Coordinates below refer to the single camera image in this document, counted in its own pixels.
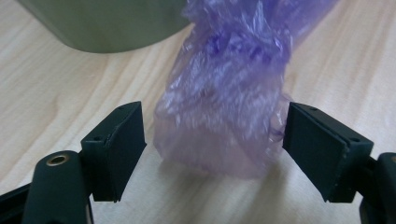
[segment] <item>purple plastic bag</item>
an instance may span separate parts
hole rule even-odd
[[[189,0],[195,23],[155,110],[165,159],[215,174],[265,175],[281,151],[292,48],[336,0]]]

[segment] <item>wood grain surface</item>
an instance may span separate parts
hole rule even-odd
[[[118,105],[142,101],[148,146],[120,203],[93,203],[96,223],[360,223],[352,204],[324,203],[287,153],[264,179],[212,176],[163,161],[153,109],[190,27],[155,45],[92,54],[63,45],[13,0],[0,1],[0,194],[79,141]],[[396,152],[396,2],[340,0],[294,51],[285,83]]]

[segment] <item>plastic bag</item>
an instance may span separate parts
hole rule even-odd
[[[155,110],[161,156],[226,175],[265,175],[281,151],[292,48],[336,0],[189,0],[195,26]]]

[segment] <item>wooden table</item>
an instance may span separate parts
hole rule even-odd
[[[142,101],[148,146],[120,203],[96,223],[360,223],[353,204],[324,203],[287,153],[264,179],[197,173],[152,144],[153,109],[190,27],[147,48],[92,54],[60,43],[12,0],[0,2],[0,194],[79,141],[118,105]],[[294,51],[285,91],[396,151],[396,2],[341,0]]]

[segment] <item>metal screw hole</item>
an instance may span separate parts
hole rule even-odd
[[[69,156],[67,156],[66,154],[56,155],[56,156],[50,158],[49,160],[47,160],[47,165],[48,166],[57,166],[57,165],[64,164],[68,160],[69,160]]]

